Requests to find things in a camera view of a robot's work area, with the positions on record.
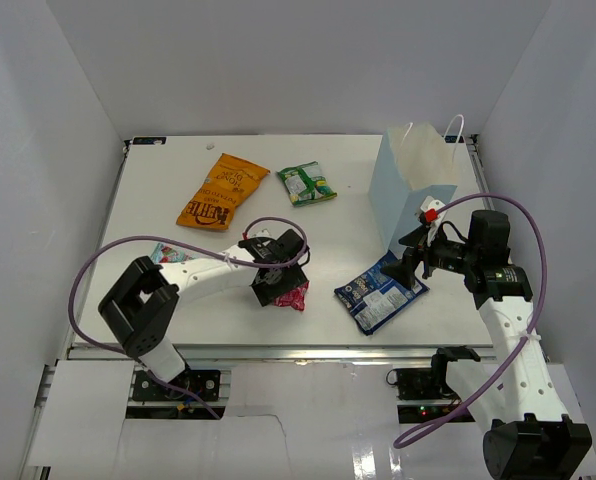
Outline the teal Fox's mint bag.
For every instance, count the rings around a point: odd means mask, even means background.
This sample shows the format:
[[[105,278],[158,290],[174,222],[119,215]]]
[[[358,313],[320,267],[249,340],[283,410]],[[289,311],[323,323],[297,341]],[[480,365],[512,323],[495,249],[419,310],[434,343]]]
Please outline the teal Fox's mint bag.
[[[191,260],[194,256],[187,250],[167,243],[158,242],[149,255],[153,263],[181,263]]]

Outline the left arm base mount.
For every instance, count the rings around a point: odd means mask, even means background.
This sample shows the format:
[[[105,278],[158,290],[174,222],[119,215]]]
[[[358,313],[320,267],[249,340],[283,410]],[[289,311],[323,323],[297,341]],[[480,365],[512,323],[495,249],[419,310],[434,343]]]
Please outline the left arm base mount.
[[[180,377],[171,381],[177,387],[172,389],[154,380],[147,372],[135,374],[131,399],[136,402],[181,401],[193,398],[181,392],[192,392],[206,402],[219,399],[221,372],[219,370],[187,370]]]

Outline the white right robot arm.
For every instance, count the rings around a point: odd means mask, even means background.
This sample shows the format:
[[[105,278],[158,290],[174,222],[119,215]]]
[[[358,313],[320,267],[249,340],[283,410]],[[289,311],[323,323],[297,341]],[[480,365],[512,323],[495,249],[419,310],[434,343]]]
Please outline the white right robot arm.
[[[540,338],[532,325],[537,308],[525,271],[512,264],[506,214],[476,210],[467,237],[448,239],[433,206],[418,228],[400,239],[402,258],[383,267],[411,286],[417,267],[461,275],[472,294],[501,364],[494,374],[467,347],[440,349],[432,358],[431,390],[459,396],[483,430],[483,457],[494,479],[570,479],[592,446],[588,426],[573,421],[554,387]]]

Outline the red candy packet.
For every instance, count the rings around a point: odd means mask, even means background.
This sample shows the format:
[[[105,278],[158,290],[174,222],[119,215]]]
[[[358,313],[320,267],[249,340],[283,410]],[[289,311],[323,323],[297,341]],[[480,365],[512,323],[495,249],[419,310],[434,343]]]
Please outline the red candy packet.
[[[306,307],[306,294],[309,288],[309,282],[292,289],[291,291],[282,294],[273,301],[273,305],[277,307],[291,307],[297,311],[304,311]]]

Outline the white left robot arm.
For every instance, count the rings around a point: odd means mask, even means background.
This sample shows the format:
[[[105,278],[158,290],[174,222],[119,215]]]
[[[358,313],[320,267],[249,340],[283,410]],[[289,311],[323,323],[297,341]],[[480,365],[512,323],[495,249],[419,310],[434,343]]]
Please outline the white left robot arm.
[[[300,264],[278,266],[304,249],[303,238],[288,229],[277,239],[264,233],[243,239],[216,258],[156,264],[139,257],[100,301],[98,312],[124,354],[155,376],[166,398],[177,399],[190,378],[186,361],[167,338],[179,301],[249,287],[265,307],[307,282]]]

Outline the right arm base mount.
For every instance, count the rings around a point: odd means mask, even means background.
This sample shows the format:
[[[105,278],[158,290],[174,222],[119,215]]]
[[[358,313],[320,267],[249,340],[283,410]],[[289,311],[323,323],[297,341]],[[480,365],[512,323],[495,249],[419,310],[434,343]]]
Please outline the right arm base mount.
[[[450,400],[456,394],[443,386],[430,368],[397,368],[387,372],[387,384],[397,390],[399,400]]]

